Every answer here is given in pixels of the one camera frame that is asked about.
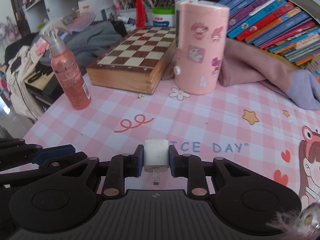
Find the white charger plug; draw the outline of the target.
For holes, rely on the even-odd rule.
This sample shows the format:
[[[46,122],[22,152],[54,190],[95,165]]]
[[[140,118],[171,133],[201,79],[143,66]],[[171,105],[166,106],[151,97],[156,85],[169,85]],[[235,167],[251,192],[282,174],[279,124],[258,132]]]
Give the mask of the white charger plug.
[[[161,172],[169,168],[169,141],[166,139],[146,139],[143,148],[143,167],[152,174],[153,185],[160,184]]]

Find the black keyboard piano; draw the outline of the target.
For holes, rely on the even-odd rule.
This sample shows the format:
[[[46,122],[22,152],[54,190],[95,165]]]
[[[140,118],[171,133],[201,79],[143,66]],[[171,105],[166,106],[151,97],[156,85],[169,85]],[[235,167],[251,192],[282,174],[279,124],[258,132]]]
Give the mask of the black keyboard piano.
[[[52,105],[63,94],[51,66],[41,63],[25,78],[24,84],[35,99],[47,105]]]

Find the pink checked tablecloth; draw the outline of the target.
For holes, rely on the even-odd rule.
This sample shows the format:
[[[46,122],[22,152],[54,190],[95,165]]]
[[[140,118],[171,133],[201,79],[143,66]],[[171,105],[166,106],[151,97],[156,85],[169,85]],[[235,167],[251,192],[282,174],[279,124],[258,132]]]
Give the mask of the pink checked tablecloth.
[[[173,81],[154,94],[89,85],[91,104],[56,100],[26,134],[44,147],[72,144],[102,161],[132,153],[146,139],[166,139],[179,153],[227,158],[273,179],[311,203],[319,199],[319,112],[298,108],[259,83],[217,86],[189,95]]]

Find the white tote bag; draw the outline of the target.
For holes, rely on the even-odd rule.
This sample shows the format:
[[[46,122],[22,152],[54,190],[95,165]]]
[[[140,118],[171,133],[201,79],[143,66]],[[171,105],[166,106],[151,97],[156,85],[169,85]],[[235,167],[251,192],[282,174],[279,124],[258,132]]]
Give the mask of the white tote bag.
[[[15,112],[36,121],[44,110],[27,90],[24,81],[33,74],[41,55],[37,55],[36,46],[23,46],[9,61],[6,80],[10,91],[10,100]]]

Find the wooden chess box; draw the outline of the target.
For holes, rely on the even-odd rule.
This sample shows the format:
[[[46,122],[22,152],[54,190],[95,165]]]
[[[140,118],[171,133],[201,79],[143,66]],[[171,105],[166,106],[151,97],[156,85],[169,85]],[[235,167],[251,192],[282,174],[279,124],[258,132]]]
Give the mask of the wooden chess box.
[[[86,67],[95,86],[153,94],[176,52],[176,28],[127,34]]]

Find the pink spray bottle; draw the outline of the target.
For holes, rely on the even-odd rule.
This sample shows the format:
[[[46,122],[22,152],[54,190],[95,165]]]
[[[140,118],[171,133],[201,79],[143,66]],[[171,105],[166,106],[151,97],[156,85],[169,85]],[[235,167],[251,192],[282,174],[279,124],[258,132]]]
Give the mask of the pink spray bottle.
[[[85,109],[91,103],[91,95],[86,86],[76,58],[67,49],[57,30],[69,33],[61,20],[49,21],[40,31],[40,36],[48,43],[52,55],[51,67],[69,102],[75,110]]]

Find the pink glove on clothes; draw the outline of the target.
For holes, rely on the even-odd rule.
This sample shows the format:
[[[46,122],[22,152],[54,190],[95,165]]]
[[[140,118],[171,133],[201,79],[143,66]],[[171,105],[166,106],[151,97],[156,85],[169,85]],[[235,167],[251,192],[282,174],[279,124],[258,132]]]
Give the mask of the pink glove on clothes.
[[[37,56],[43,55],[48,49],[49,49],[49,44],[45,40],[39,39],[36,42],[36,54],[37,54]]]

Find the pink purple sweater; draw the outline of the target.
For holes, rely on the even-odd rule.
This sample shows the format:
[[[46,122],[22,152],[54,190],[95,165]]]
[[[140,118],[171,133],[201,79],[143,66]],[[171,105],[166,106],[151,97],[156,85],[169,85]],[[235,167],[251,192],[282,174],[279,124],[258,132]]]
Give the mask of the pink purple sweater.
[[[165,72],[165,79],[175,79],[174,66]],[[253,82],[262,83],[302,109],[319,109],[319,82],[308,70],[294,70],[260,49],[227,38],[217,83],[228,87]]]

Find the grey folded clothes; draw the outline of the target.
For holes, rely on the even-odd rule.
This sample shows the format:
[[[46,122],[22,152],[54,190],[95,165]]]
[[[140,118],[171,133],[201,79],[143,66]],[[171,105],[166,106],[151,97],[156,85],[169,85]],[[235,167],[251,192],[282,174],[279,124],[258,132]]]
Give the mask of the grey folded clothes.
[[[113,24],[103,21],[96,25],[90,25],[82,32],[68,34],[61,38],[66,48],[75,55],[82,74],[86,73],[86,67],[91,64],[107,48],[113,46],[122,39]]]

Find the pink sticker canister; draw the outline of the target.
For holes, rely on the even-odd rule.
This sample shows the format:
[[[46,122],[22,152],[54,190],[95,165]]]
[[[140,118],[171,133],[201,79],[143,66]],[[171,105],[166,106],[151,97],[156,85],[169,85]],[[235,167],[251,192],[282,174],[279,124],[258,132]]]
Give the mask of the pink sticker canister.
[[[180,3],[175,83],[189,94],[212,92],[226,44],[229,8],[210,1]]]

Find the purple hairbrush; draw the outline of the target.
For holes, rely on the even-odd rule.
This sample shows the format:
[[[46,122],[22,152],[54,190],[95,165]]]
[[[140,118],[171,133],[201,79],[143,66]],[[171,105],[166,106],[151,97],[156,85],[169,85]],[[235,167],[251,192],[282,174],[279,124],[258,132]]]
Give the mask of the purple hairbrush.
[[[82,32],[93,23],[95,17],[96,15],[93,12],[83,12],[77,18],[73,19],[70,24],[67,24],[66,28],[70,32]]]

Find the red tassel ornament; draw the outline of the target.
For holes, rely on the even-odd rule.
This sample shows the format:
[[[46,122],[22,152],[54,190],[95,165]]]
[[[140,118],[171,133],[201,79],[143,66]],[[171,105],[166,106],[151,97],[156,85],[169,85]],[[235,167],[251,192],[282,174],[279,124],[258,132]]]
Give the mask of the red tassel ornament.
[[[146,14],[143,0],[136,0],[136,28],[145,28]]]

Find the white green jar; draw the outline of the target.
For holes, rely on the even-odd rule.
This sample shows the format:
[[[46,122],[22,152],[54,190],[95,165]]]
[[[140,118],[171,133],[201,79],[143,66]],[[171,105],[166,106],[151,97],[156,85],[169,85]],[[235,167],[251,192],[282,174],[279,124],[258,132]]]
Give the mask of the white green jar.
[[[174,7],[154,7],[152,9],[152,24],[154,27],[174,27],[175,23]]]

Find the pen holder with pens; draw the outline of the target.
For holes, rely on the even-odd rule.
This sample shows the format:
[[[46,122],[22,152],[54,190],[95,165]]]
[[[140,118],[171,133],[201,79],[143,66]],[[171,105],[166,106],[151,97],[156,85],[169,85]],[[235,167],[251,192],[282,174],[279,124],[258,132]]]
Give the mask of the pen holder with pens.
[[[113,0],[115,20],[129,27],[173,27],[177,0]]]

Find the row of leaning books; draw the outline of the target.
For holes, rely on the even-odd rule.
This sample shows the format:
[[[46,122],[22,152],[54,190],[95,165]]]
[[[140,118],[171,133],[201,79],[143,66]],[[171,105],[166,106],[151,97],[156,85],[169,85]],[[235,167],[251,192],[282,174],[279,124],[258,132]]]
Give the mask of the row of leaning books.
[[[319,59],[319,20],[291,0],[219,0],[230,9],[227,36],[300,68]]]

